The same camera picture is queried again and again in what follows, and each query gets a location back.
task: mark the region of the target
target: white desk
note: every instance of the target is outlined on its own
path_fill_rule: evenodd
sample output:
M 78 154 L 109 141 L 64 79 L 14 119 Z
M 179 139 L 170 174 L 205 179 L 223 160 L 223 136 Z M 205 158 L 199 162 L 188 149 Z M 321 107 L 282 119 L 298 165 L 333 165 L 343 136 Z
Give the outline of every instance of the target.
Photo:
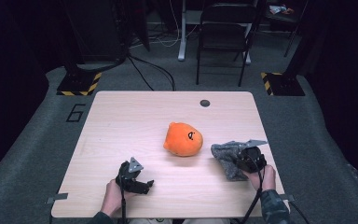
M 201 100 L 210 101 L 203 107 Z M 204 139 L 199 154 L 181 158 L 163 148 L 168 125 L 182 121 Z M 90 109 L 59 193 L 54 217 L 93 217 L 106 183 L 134 157 L 144 169 L 137 180 L 154 179 L 147 195 L 127 200 L 128 218 L 243 217 L 255 190 L 249 181 L 227 181 L 212 144 L 267 140 L 253 95 L 243 91 L 100 91 Z M 269 145 L 260 146 L 272 166 Z M 283 187 L 277 173 L 277 191 Z M 261 217 L 260 204 L 251 216 Z
M 195 11 L 195 10 L 186 10 L 186 0 L 183 0 L 182 2 L 182 36 L 180 41 L 180 47 L 179 47 L 179 55 L 178 60 L 179 62 L 182 62 L 185 60 L 186 55 L 186 25 L 187 24 L 200 24 L 200 16 L 201 11 Z M 247 35 L 249 31 L 251 30 L 251 26 L 248 24 L 246 25 L 245 34 Z M 251 64 L 251 56 L 248 54 L 246 57 L 246 64 Z

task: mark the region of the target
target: human hand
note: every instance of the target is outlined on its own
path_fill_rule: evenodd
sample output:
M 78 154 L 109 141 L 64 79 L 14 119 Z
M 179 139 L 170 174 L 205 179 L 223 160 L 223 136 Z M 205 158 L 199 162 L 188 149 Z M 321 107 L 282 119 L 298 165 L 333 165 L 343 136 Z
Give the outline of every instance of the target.
M 124 191 L 124 198 L 127 200 L 136 193 Z M 116 184 L 115 179 L 106 184 L 106 193 L 103 198 L 103 206 L 101 212 L 113 217 L 113 214 L 121 207 L 121 190 L 120 186 Z
M 246 176 L 248 176 L 248 178 L 251 181 L 252 186 L 255 188 L 255 190 L 258 190 L 259 186 L 260 186 L 260 177 L 258 176 L 258 172 L 250 174 L 250 173 L 243 171 L 243 173 Z M 262 184 L 263 191 L 268 190 L 268 189 L 276 189 L 275 173 L 276 172 L 271 165 L 266 165 L 262 170 L 260 170 L 260 174 L 262 175 L 262 177 L 264 174 L 263 184 Z

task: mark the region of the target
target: gray cloth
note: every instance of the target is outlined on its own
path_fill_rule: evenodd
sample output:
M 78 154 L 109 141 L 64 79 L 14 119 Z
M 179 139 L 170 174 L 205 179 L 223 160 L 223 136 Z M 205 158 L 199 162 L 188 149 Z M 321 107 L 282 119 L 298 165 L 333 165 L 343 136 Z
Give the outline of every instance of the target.
M 212 144 L 211 151 L 215 158 L 222 164 L 226 172 L 226 178 L 232 181 L 247 180 L 248 177 L 236 165 L 240 152 L 247 147 L 243 142 L 227 142 L 225 144 Z

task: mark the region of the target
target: small black circle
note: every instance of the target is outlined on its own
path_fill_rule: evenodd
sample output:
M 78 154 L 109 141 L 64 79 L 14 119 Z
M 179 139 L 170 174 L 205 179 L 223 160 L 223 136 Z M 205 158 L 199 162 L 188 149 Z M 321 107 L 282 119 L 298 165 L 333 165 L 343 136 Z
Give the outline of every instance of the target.
M 201 100 L 200 105 L 202 105 L 203 107 L 208 107 L 211 104 L 211 102 L 209 102 L 209 100 Z

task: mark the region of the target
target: stuffed toy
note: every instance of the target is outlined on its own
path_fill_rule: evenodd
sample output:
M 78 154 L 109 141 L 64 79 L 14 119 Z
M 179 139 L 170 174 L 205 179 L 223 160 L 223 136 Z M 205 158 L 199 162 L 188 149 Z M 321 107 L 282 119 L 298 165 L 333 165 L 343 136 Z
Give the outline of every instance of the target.
M 202 143 L 202 134 L 197 129 L 186 123 L 171 122 L 164 148 L 177 156 L 189 157 L 201 150 Z

